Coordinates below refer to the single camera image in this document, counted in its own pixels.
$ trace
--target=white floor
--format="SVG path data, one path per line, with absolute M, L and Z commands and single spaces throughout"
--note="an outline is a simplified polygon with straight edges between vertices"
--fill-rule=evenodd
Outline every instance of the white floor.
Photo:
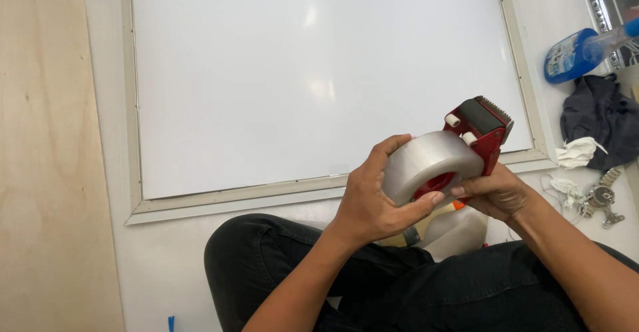
M 126 330 L 166 331 L 167 317 L 175 315 L 178 332 L 220 331 L 203 269 L 203 249 L 210 234 L 227 219 L 249 212 L 327 222 L 336 212 L 339 200 L 124 226 L 130 201 L 120 5 L 119 0 L 86 0 L 86 4 Z M 518 9 L 529 64 L 535 67 L 541 66 L 547 49 L 555 42 L 592 26 L 587 0 L 518 0 Z M 551 86 L 537 79 L 534 84 L 535 90 L 540 91 L 540 105 L 545 107 L 550 120 L 556 122 L 553 136 L 559 145 L 559 115 L 563 99 L 572 91 L 571 83 Z M 596 171 L 586 169 L 528 172 L 521 177 L 540 190 L 539 176 L 546 172 L 577 181 L 584 189 L 599 177 Z M 617 193 L 614 211 L 625 214 L 626 221 L 603 230 L 600 227 L 603 216 L 596 215 L 580 222 L 578 227 L 590 238 L 639 261 L 639 223 L 625 176 L 615 182 L 614 189 Z M 502 223 L 491 222 L 489 229 L 488 243 L 507 238 Z

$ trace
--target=crumpled paper towel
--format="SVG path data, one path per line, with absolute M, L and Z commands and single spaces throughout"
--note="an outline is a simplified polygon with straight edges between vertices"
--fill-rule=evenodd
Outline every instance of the crumpled paper towel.
M 595 141 L 594 138 L 580 138 L 571 143 L 563 143 L 564 148 L 555 148 L 557 153 L 557 163 L 565 168 L 572 169 L 579 166 L 586 166 L 595 155 L 597 147 L 606 154 L 605 148 Z
M 566 207 L 572 207 L 575 202 L 582 203 L 586 201 L 586 196 L 581 193 L 577 183 L 566 178 L 555 178 L 550 180 L 550 186 L 559 192 L 565 193 L 566 199 L 563 201 L 563 205 Z

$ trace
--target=hand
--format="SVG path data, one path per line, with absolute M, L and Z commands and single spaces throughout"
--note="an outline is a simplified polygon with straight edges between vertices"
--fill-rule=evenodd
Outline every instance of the hand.
M 478 176 L 462 181 L 451 189 L 455 197 L 470 197 L 467 205 L 503 222 L 516 219 L 539 194 L 497 163 L 490 176 Z
M 404 232 L 427 217 L 444 195 L 430 192 L 400 208 L 381 191 L 382 170 L 388 156 L 411 140 L 410 135 L 391 136 L 372 148 L 364 163 L 351 172 L 337 215 L 324 230 L 347 248 L 358 249 L 367 243 Z

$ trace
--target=whiteboard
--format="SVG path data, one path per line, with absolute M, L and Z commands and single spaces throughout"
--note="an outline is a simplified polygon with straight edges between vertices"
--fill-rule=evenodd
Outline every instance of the whiteboard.
M 347 173 L 484 95 L 532 147 L 498 0 L 133 0 L 144 199 Z

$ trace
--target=black jeans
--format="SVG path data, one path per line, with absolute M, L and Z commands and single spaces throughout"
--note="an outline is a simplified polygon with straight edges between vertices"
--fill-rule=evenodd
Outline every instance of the black jeans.
M 224 223 L 204 251 L 204 268 L 225 332 L 240 332 L 297 266 L 321 231 L 272 215 Z M 613 257 L 639 265 L 607 246 Z M 369 244 L 335 279 L 315 331 L 586 331 L 561 286 L 522 242 L 434 263 L 423 249 Z

